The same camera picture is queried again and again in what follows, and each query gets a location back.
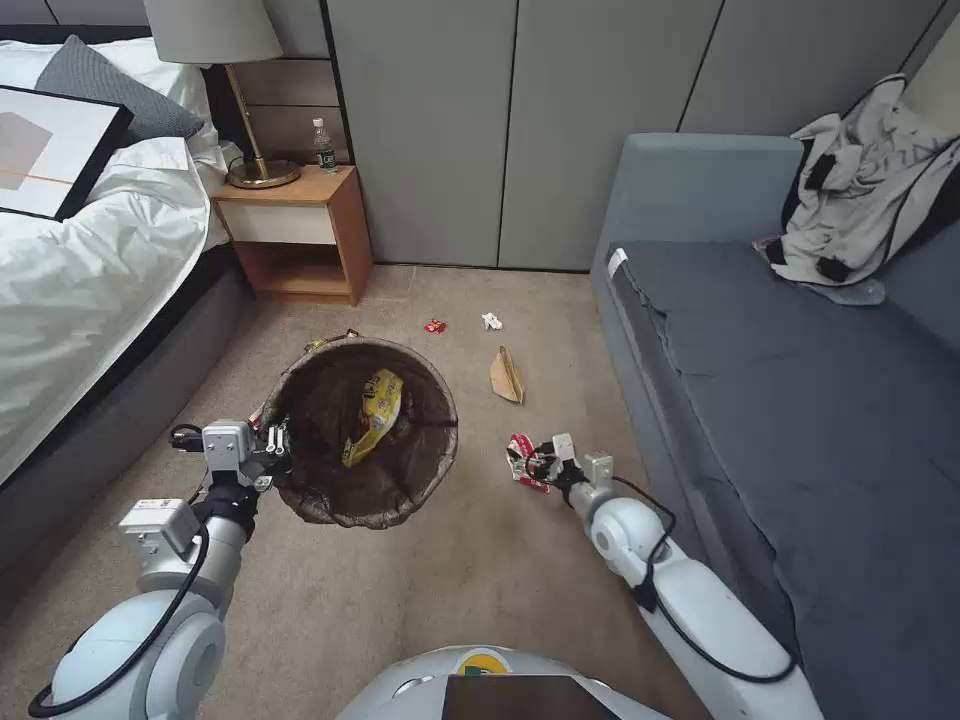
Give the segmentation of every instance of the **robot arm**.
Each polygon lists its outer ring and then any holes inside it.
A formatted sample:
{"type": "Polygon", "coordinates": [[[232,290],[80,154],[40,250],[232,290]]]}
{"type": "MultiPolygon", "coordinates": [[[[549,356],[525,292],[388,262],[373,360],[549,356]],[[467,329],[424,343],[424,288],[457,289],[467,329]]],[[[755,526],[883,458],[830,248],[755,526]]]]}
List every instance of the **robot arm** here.
{"type": "Polygon", "coordinates": [[[223,658],[241,552],[259,495],[272,485],[265,473],[289,469],[282,428],[270,435],[267,452],[247,422],[175,428],[174,447],[204,453],[207,493],[192,506],[140,500],[120,521],[143,557],[142,594],[78,638],[30,704],[32,717],[194,717],[223,658]]]}
{"type": "Polygon", "coordinates": [[[586,455],[584,465],[567,490],[569,504],[707,710],[721,720],[822,719],[806,677],[780,643],[713,571],[687,557],[654,510],[616,495],[613,458],[586,455]]]}

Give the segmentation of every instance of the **bed frame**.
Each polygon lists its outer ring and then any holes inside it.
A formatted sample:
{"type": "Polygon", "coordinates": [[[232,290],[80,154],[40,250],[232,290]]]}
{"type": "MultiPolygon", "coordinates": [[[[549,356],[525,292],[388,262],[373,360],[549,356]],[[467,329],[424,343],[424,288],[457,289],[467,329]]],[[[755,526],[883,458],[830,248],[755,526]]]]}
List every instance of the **bed frame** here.
{"type": "MultiPolygon", "coordinates": [[[[0,40],[88,44],[146,37],[145,27],[6,25],[0,40]]],[[[204,71],[221,140],[248,150],[223,68],[204,71]]],[[[36,575],[36,553],[161,436],[236,333],[253,294],[232,246],[203,253],[143,333],[0,486],[0,608],[36,575]]],[[[67,538],[57,535],[57,542],[67,538]]]]}

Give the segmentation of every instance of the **chip bag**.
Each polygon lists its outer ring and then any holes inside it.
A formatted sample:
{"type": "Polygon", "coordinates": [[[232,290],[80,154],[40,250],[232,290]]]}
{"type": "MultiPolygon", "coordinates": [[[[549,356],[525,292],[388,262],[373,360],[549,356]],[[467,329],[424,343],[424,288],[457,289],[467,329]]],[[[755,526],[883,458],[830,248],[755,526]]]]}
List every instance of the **chip bag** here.
{"type": "Polygon", "coordinates": [[[400,395],[403,380],[381,368],[364,383],[363,402],[360,405],[360,439],[343,445],[341,460],[344,467],[353,467],[363,460],[380,439],[386,435],[400,414],[400,395]]]}

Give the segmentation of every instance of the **gray sofa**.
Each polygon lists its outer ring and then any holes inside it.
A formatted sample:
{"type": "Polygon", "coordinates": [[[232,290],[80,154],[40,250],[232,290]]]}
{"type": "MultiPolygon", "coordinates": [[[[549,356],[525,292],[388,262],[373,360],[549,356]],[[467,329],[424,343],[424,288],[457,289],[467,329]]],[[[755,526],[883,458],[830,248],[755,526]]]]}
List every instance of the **gray sofa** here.
{"type": "Polygon", "coordinates": [[[782,233],[802,153],[627,139],[591,271],[608,348],[675,538],[799,653],[825,716],[953,716],[960,226],[896,258],[877,307],[786,283],[750,241],[782,233]]]}

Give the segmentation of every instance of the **picture frame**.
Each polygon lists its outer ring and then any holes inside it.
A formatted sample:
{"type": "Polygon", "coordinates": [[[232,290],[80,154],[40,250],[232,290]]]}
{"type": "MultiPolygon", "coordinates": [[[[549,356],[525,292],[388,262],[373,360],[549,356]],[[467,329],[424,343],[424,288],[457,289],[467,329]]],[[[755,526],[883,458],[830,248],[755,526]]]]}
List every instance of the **picture frame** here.
{"type": "Polygon", "coordinates": [[[132,120],[123,105],[0,85],[0,212],[73,217],[132,120]]]}

